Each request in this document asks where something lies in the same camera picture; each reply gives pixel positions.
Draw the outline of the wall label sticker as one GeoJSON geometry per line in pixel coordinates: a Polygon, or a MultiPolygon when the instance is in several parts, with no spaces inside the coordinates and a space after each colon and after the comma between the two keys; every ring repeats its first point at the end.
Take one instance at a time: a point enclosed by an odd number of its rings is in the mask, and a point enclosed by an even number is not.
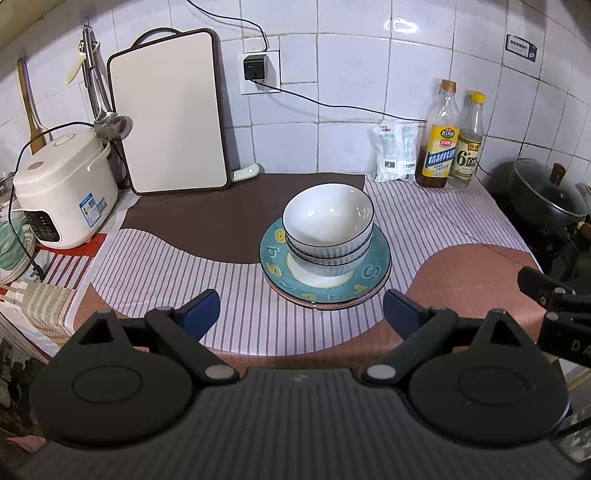
{"type": "Polygon", "coordinates": [[[536,62],[538,51],[537,46],[530,41],[516,35],[508,34],[506,36],[505,50],[532,63],[536,62]]]}

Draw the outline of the teal fried egg plate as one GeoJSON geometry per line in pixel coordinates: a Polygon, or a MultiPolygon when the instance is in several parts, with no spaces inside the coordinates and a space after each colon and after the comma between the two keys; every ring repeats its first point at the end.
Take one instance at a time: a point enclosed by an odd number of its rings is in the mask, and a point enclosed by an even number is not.
{"type": "Polygon", "coordinates": [[[277,294],[295,304],[335,310],[365,302],[386,284],[391,272],[391,250],[383,231],[375,226],[369,243],[349,264],[315,265],[290,249],[283,222],[266,228],[259,242],[259,263],[277,294]]]}

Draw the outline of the cream rice paddle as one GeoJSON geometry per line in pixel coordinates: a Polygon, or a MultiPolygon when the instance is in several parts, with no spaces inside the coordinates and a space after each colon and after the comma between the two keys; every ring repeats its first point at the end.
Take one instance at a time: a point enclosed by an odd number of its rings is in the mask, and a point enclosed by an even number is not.
{"type": "Polygon", "coordinates": [[[64,84],[69,85],[73,82],[73,80],[78,75],[78,72],[82,68],[84,62],[87,59],[86,55],[86,45],[83,40],[80,40],[77,46],[77,59],[74,62],[73,67],[68,71],[66,77],[64,78],[64,84]]]}

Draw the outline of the striped brown table mat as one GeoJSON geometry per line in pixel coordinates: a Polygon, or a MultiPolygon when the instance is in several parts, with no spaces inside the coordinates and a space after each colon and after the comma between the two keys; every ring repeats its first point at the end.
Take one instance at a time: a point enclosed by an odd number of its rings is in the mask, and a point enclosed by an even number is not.
{"type": "Polygon", "coordinates": [[[69,327],[103,308],[140,317],[214,289],[221,314],[204,342],[235,367],[369,364],[401,341],[380,296],[341,311],[304,308],[274,292],[259,265],[267,226],[294,195],[322,183],[372,198],[391,248],[389,287],[466,317],[502,308],[538,334],[542,309],[517,285],[534,257],[484,187],[424,189],[335,173],[263,174],[219,192],[140,197],[118,214],[87,270],[69,327]]]}

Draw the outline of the metal ladle hanging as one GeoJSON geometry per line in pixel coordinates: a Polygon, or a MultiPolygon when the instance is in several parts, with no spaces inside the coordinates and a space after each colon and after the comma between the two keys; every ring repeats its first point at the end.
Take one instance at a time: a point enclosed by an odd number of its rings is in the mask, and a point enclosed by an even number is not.
{"type": "Polygon", "coordinates": [[[111,105],[98,65],[99,43],[89,25],[82,27],[82,41],[85,54],[85,82],[94,114],[94,130],[103,140],[123,140],[131,131],[132,121],[129,117],[117,113],[111,105]]]}

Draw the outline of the white cutting board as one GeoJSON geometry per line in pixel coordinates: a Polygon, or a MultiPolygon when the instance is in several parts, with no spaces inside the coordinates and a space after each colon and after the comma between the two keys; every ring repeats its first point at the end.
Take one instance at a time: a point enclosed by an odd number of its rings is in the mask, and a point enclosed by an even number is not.
{"type": "Polygon", "coordinates": [[[115,110],[132,121],[123,150],[138,195],[221,190],[230,183],[219,39],[210,29],[147,32],[106,64],[115,110]]]}

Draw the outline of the black induction cooker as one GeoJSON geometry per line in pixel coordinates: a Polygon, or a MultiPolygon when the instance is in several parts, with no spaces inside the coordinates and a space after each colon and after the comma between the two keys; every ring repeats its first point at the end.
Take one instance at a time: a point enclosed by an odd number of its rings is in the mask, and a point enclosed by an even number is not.
{"type": "Polygon", "coordinates": [[[577,293],[590,293],[590,224],[579,222],[562,232],[541,230],[530,246],[542,271],[577,293]]]}

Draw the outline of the wooden spatula hanging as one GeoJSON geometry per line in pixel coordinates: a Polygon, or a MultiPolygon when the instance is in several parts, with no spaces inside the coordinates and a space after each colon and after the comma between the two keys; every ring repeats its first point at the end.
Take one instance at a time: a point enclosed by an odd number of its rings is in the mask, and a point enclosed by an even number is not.
{"type": "Polygon", "coordinates": [[[30,149],[31,153],[35,154],[47,144],[47,135],[45,134],[46,129],[42,126],[37,115],[36,107],[33,101],[32,89],[29,82],[26,61],[23,57],[17,59],[16,67],[21,98],[29,127],[31,140],[30,149]]]}

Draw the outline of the white plate black rim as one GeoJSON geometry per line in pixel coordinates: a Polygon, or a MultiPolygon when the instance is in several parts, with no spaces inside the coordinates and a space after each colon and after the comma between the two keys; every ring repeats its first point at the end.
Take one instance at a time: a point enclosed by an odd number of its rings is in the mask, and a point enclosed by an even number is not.
{"type": "Polygon", "coordinates": [[[332,302],[332,303],[321,303],[318,301],[308,301],[306,299],[298,299],[297,297],[288,295],[287,293],[281,292],[280,290],[276,291],[276,294],[279,295],[281,298],[286,299],[288,302],[296,304],[298,306],[308,308],[308,309],[315,309],[318,311],[337,311],[342,309],[348,309],[352,307],[356,307],[365,303],[367,300],[372,299],[379,293],[378,290],[370,291],[365,295],[360,297],[356,297],[344,302],[332,302]]]}

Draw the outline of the white ribbed bowl large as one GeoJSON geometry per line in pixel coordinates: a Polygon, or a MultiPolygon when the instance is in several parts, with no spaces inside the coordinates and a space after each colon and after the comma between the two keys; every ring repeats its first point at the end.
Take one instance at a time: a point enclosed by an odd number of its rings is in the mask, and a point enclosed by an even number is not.
{"type": "Polygon", "coordinates": [[[337,258],[360,248],[372,234],[373,201],[354,186],[328,183],[298,193],[283,210],[287,239],[304,254],[337,258]]]}

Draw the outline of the wall power socket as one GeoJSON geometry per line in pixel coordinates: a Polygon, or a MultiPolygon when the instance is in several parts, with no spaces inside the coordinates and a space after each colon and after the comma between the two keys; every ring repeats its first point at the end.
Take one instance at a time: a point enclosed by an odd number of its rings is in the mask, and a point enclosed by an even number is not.
{"type": "Polygon", "coordinates": [[[242,95],[280,92],[280,52],[252,52],[238,56],[242,95]]]}

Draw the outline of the yellow label cooking wine bottle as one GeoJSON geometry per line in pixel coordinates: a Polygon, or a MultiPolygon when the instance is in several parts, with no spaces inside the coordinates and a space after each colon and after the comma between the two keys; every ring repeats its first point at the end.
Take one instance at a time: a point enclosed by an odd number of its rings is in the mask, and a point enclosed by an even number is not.
{"type": "Polygon", "coordinates": [[[417,183],[424,188],[444,188],[448,181],[459,137],[456,89],[455,81],[442,80],[427,114],[415,172],[417,183]]]}

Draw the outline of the white vinegar bottle yellow cap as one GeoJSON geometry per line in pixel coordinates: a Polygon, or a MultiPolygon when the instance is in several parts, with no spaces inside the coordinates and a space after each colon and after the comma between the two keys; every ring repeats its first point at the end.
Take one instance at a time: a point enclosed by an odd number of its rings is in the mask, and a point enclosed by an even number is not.
{"type": "Polygon", "coordinates": [[[468,187],[476,172],[481,146],[484,140],[483,107],[486,101],[484,93],[473,91],[471,105],[461,125],[456,144],[448,184],[457,190],[468,187]]]}

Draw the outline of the white rice cooker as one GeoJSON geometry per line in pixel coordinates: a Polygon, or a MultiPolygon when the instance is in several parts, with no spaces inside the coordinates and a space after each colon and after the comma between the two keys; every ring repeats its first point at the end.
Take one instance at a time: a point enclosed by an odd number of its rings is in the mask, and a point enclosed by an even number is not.
{"type": "Polygon", "coordinates": [[[52,140],[18,168],[16,197],[42,245],[75,248],[100,229],[118,198],[110,153],[84,128],[52,140]]]}

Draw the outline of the pink bunny carrot plate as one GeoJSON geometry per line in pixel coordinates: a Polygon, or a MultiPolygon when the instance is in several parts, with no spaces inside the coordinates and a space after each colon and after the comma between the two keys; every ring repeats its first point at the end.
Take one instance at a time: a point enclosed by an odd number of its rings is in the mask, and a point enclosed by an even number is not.
{"type": "Polygon", "coordinates": [[[277,287],[276,285],[274,285],[273,282],[271,282],[269,278],[264,278],[264,279],[266,280],[266,284],[270,286],[270,289],[272,289],[274,292],[276,292],[276,294],[279,295],[281,298],[286,299],[288,302],[294,303],[298,306],[301,306],[304,308],[315,309],[315,310],[319,310],[319,311],[342,310],[342,309],[346,309],[346,308],[355,307],[356,305],[360,305],[363,302],[366,302],[367,300],[370,300],[375,295],[377,295],[381,291],[381,289],[386,285],[386,283],[388,281],[388,278],[385,277],[381,281],[381,283],[378,284],[375,288],[370,289],[368,292],[366,292],[363,295],[358,296],[356,298],[349,299],[346,301],[341,301],[341,302],[322,303],[322,302],[318,302],[318,301],[308,301],[308,300],[298,299],[297,297],[294,297],[293,295],[287,294],[287,293],[283,292],[283,290],[280,290],[280,288],[277,287]]]}

